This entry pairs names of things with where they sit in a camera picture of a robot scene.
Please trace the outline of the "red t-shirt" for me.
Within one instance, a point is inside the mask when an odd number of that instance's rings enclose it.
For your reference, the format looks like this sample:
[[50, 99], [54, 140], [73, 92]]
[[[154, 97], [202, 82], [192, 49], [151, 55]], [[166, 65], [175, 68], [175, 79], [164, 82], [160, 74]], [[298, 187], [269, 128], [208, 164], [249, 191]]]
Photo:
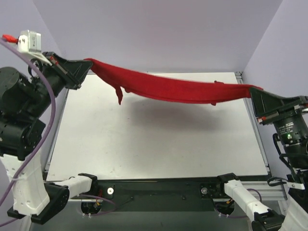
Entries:
[[250, 98], [250, 89], [261, 87], [248, 84], [227, 84], [219, 81], [196, 82], [159, 77], [106, 64], [92, 58], [91, 70], [105, 83], [115, 89], [118, 103], [123, 92], [134, 93], [150, 99], [191, 104], [223, 103], [242, 98]]

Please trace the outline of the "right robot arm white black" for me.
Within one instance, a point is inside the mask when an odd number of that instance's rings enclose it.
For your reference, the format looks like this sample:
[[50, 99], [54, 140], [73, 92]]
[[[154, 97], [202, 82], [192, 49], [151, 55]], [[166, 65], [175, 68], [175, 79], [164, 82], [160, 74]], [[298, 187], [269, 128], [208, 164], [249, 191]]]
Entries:
[[218, 176], [216, 191], [235, 203], [253, 231], [308, 229], [308, 112], [306, 96], [282, 97], [251, 88], [254, 115], [259, 124], [273, 125], [272, 139], [279, 160], [290, 173], [264, 182], [242, 182], [233, 173]]

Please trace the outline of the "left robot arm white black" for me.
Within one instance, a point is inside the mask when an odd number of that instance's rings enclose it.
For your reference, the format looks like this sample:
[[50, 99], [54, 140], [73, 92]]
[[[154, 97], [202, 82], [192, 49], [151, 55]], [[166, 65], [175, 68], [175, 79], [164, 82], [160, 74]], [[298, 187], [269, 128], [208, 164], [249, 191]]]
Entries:
[[43, 78], [27, 79], [13, 67], [0, 70], [0, 160], [13, 194], [8, 216], [21, 219], [29, 216], [36, 224], [45, 224], [80, 194], [88, 198], [99, 192], [96, 176], [80, 173], [68, 180], [45, 182], [41, 172], [39, 150], [51, 125], [40, 117], [55, 102], [63, 89], [81, 87], [92, 67], [89, 60], [66, 60], [53, 52], [45, 52], [48, 60], [32, 59]]

